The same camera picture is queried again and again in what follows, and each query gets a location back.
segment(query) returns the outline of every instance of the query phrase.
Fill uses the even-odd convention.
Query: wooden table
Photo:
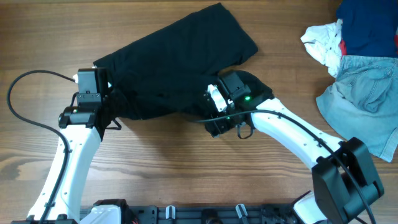
[[[58,141],[53,133],[9,112],[5,96],[13,79],[34,69],[71,77],[97,58],[214,3],[0,5],[0,222],[27,215]],[[309,26],[335,21],[338,2],[264,0],[223,5],[259,46],[259,52],[239,69],[259,77],[294,113],[336,134],[315,104],[315,97],[334,80],[306,53],[300,37]],[[76,85],[57,77],[32,75],[17,84],[12,102],[21,115],[57,128],[57,118],[76,90]],[[291,202],[312,189],[310,171],[264,134],[239,140],[230,131],[213,139],[202,125],[185,122],[179,114],[121,122],[123,130],[106,132],[91,163],[83,206],[104,198],[125,198],[130,205],[259,205]],[[378,223],[397,223],[397,159],[389,164],[373,158],[386,190],[372,205],[373,212]]]

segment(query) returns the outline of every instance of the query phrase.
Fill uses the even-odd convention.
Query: robotic arm
[[[136,222],[125,201],[118,201],[118,204],[98,202],[91,213],[80,220],[80,201],[90,163],[106,127],[116,117],[112,110],[113,102],[108,98],[106,72],[100,68],[79,70],[78,106],[65,108],[59,118],[60,132],[66,137],[70,149],[59,188],[54,189],[65,154],[61,139],[49,176],[27,220],[13,223],[44,223],[43,220],[45,223]],[[252,130],[257,129],[278,140],[312,170],[314,193],[304,196],[293,207],[302,223],[326,219],[333,223],[348,223],[365,209],[359,192],[348,176],[339,173],[338,166],[341,164],[336,161],[336,156],[349,167],[367,204],[372,204],[384,194],[370,154],[361,141],[351,139],[343,142],[318,130],[290,112],[272,94],[252,92],[236,72],[222,76],[216,85],[209,85],[204,96],[214,113],[202,122],[213,136],[235,126],[239,129],[247,123]],[[327,144],[335,156],[331,156],[321,143]],[[49,204],[54,190],[55,198]]]

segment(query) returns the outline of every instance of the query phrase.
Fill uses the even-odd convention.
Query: blue denim jeans
[[[343,138],[357,137],[391,162],[398,145],[398,58],[344,56],[317,105]]]

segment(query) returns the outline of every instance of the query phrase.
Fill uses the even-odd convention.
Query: crumpled white fabric
[[[331,76],[337,76],[340,67],[341,49],[341,26],[343,21],[323,26],[311,26],[301,37],[305,50],[322,65],[329,67],[328,72]]]

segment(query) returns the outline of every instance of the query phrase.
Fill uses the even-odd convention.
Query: folded clothing
[[[94,62],[111,71],[118,116],[150,119],[193,110],[218,72],[258,51],[220,3],[194,12]]]
[[[322,65],[328,67],[331,76],[337,76],[340,67],[341,19],[323,26],[311,26],[301,37],[305,50]]]
[[[347,55],[398,57],[396,0],[344,0],[336,16],[344,21],[341,34]]]
[[[343,56],[336,82],[317,98],[328,124],[390,162],[398,145],[398,58]]]

